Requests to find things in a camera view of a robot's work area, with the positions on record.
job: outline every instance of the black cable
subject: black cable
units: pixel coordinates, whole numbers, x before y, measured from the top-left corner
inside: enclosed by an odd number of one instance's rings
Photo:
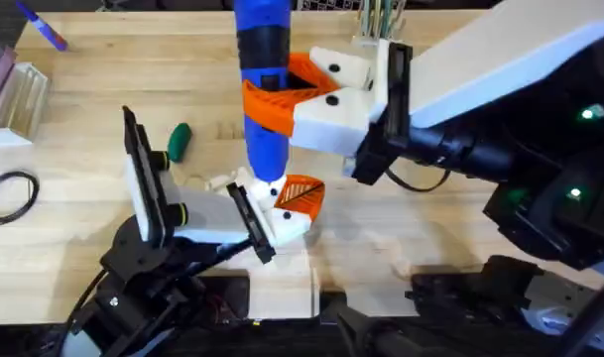
[[[0,183],[2,183],[3,181],[7,180],[7,179],[11,179],[11,178],[23,178],[23,179],[27,179],[29,181],[29,183],[31,183],[33,185],[33,193],[30,194],[30,186],[29,186],[29,199],[28,202],[26,202],[26,204],[24,204],[20,209],[18,209],[17,211],[6,215],[6,216],[0,216],[0,226],[6,223],[10,223],[13,222],[15,220],[17,220],[18,218],[20,218],[21,216],[23,216],[24,214],[26,214],[26,212],[28,212],[29,209],[31,209],[31,207],[33,207],[33,205],[35,204],[35,201],[37,201],[37,195],[40,191],[40,183],[37,180],[37,178],[33,175],[21,172],[21,171],[13,171],[10,173],[6,173],[6,174],[2,174],[0,176]]]
[[[101,279],[103,279],[103,277],[105,277],[106,273],[107,272],[105,271],[105,269],[101,269],[99,274],[97,274],[96,277],[94,277],[94,279],[92,280],[92,282],[90,282],[90,285],[88,285],[87,288],[85,288],[85,292],[83,292],[83,294],[81,294],[81,296],[79,297],[79,300],[76,302],[76,304],[72,308],[70,315],[67,317],[67,320],[65,321],[65,324],[63,325],[63,331],[61,332],[60,338],[57,341],[57,348],[55,349],[55,354],[53,356],[55,356],[55,357],[61,356],[61,352],[63,351],[63,344],[65,343],[65,338],[67,337],[67,333],[70,331],[70,328],[72,327],[72,321],[74,320],[74,315],[81,309],[81,307],[87,300],[87,297],[90,296],[90,293],[92,293],[94,288],[96,288],[96,286],[99,284]]]
[[[529,147],[527,144],[523,143],[522,141],[518,140],[518,138],[516,138],[515,135],[513,135],[513,133],[511,132],[511,129],[509,129],[509,126],[507,125],[507,123],[505,121],[501,121],[500,122],[502,125],[502,129],[505,133],[505,135],[509,138],[509,140],[511,140],[513,143],[515,143],[515,145],[522,149],[522,151],[526,152],[527,154],[535,157],[536,159],[539,159],[541,161],[543,161],[545,164],[549,164],[552,165],[558,169],[561,169],[563,167],[562,164],[560,164],[559,162],[551,159],[550,157],[538,152],[537,150],[532,149],[531,147]]]
[[[442,174],[442,178],[440,178],[440,180],[438,181],[437,184],[433,185],[432,187],[428,187],[428,188],[418,188],[418,187],[414,187],[411,184],[403,181],[396,174],[394,174],[394,172],[392,172],[392,170],[390,170],[390,169],[385,170],[385,175],[387,175],[388,178],[390,178],[395,184],[399,185],[400,187],[402,187],[406,190],[409,190],[412,192],[418,192],[418,193],[432,192],[433,190],[439,188],[443,183],[445,183],[447,181],[447,179],[449,179],[450,174],[451,174],[451,171],[445,170],[444,174]]]

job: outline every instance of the screw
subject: screw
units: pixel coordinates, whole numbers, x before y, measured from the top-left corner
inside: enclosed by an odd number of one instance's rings
[[[328,105],[335,106],[339,104],[339,98],[335,95],[328,95],[325,97],[325,102],[328,103]]]

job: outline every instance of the orange gripper pad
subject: orange gripper pad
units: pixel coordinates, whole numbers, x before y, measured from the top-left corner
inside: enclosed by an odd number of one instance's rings
[[[287,175],[275,207],[305,213],[314,221],[321,211],[324,195],[323,181],[304,175]]]
[[[256,123],[284,134],[293,135],[293,111],[298,103],[339,89],[339,86],[317,68],[308,54],[291,54],[289,72],[315,86],[309,89],[267,91],[248,80],[242,83],[244,114]]]

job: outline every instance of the blue power drill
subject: blue power drill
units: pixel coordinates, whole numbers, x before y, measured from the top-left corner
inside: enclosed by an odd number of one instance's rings
[[[236,0],[234,3],[242,80],[268,91],[287,88],[291,41],[291,0]],[[284,175],[289,139],[244,116],[249,163],[257,179]]]

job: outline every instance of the wooden table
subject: wooden table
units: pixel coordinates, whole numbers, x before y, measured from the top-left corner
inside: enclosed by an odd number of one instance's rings
[[[417,53],[480,13],[406,14],[403,39]],[[179,122],[195,132],[178,183],[246,166],[232,13],[44,14],[70,42],[57,53],[28,26],[17,52],[52,81],[33,147],[0,150],[0,174],[35,172],[39,201],[22,219],[0,227],[0,323],[62,321],[99,269],[116,228],[132,214],[124,177],[120,106],[129,105],[155,148]],[[293,51],[311,46],[347,50],[352,13],[296,13]],[[382,178],[364,186],[340,176],[341,159],[292,149],[289,172],[324,179],[324,207],[303,244],[261,266],[252,252],[228,267],[248,269],[252,315],[305,316],[316,310],[310,286],[339,286],[350,304],[370,314],[413,314],[404,299],[409,275],[424,267],[479,269],[490,255],[531,259],[500,236],[481,210],[494,186],[458,175],[429,194],[409,193]],[[395,170],[427,185],[439,171],[400,161]],[[26,199],[0,188],[0,204]],[[315,271],[309,274],[308,265]],[[559,264],[544,267],[589,286],[603,279]]]

